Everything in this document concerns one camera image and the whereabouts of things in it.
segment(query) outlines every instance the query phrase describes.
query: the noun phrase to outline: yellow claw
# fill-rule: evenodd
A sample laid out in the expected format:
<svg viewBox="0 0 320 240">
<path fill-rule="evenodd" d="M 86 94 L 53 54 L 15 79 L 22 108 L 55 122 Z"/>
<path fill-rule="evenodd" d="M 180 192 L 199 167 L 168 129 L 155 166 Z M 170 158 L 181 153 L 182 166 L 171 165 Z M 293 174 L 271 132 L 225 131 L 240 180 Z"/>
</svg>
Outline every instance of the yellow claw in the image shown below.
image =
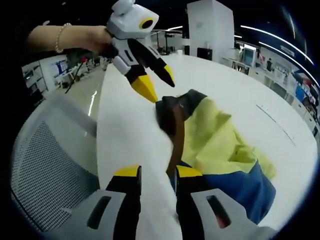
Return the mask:
<svg viewBox="0 0 320 240">
<path fill-rule="evenodd" d="M 202 176 L 201 172 L 198 170 L 195 170 L 192 167 L 187 167 L 187 166 L 176 166 L 180 178 L 188 178 L 188 177 L 197 177 L 197 176 Z"/>
<path fill-rule="evenodd" d="M 126 166 L 119 169 L 115 172 L 114 176 L 121 176 L 121 177 L 136 177 L 138 174 L 139 165 L 135 164 L 132 166 Z"/>
<path fill-rule="evenodd" d="M 171 68 L 168 66 L 168 65 L 165 65 L 164 69 L 169 73 L 170 77 L 171 77 L 171 80 L 173 83 L 175 83 L 175 80 L 174 80 L 174 74 L 171 70 Z"/>
<path fill-rule="evenodd" d="M 158 101 L 158 97 L 155 92 L 154 85 L 152 84 L 148 75 L 139 76 L 131 84 L 131 87 L 141 96 L 148 99 L 150 102 L 155 103 Z"/>
</svg>

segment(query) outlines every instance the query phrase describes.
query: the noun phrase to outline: chair backrest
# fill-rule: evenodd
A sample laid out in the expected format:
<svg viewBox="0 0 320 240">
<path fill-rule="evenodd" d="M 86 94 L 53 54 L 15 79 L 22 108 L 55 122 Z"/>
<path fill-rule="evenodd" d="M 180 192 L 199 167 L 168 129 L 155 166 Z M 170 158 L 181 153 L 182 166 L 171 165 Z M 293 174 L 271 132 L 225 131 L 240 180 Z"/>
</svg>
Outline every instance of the chair backrest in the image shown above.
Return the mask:
<svg viewBox="0 0 320 240">
<path fill-rule="evenodd" d="M 96 129 L 94 120 L 58 95 L 40 104 L 20 130 L 12 153 L 12 197 L 41 232 L 59 228 L 99 189 Z"/>
</svg>

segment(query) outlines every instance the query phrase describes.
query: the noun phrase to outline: wrist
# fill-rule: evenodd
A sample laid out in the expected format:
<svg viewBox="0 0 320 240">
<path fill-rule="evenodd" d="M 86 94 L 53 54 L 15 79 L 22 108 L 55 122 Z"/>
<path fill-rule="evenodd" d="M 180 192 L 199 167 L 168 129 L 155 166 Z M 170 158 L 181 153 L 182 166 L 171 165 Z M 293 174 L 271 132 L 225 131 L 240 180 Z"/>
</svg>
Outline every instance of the wrist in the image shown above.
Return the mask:
<svg viewBox="0 0 320 240">
<path fill-rule="evenodd" d="M 86 48 L 89 35 L 87 26 L 67 26 L 60 34 L 59 49 Z"/>
</svg>

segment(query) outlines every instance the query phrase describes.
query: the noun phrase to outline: bracelet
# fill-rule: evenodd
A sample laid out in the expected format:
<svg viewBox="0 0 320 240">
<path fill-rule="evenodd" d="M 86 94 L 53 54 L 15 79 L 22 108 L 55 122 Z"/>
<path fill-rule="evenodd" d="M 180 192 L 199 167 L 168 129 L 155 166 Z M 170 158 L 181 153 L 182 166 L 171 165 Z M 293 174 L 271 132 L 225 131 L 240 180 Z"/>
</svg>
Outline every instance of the bracelet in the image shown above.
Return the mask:
<svg viewBox="0 0 320 240">
<path fill-rule="evenodd" d="M 57 54 L 61 54 L 64 50 L 63 49 L 59 49 L 59 38 L 60 35 L 62 33 L 62 31 L 67 27 L 67 26 L 71 26 L 71 23 L 65 23 L 58 31 L 57 35 L 56 35 L 56 40 L 55 40 L 55 52 Z"/>
</svg>

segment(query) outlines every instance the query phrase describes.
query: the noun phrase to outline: white pillar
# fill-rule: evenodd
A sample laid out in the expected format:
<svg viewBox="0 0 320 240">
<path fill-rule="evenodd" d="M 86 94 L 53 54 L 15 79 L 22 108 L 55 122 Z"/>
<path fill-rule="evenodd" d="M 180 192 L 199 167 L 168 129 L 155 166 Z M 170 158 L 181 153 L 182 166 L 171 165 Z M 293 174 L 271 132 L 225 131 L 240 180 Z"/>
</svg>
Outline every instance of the white pillar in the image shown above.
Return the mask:
<svg viewBox="0 0 320 240">
<path fill-rule="evenodd" d="M 198 48 L 212 49 L 212 60 L 220 63 L 229 49 L 234 48 L 233 11 L 216 0 L 201 0 L 187 5 L 190 55 Z"/>
</svg>

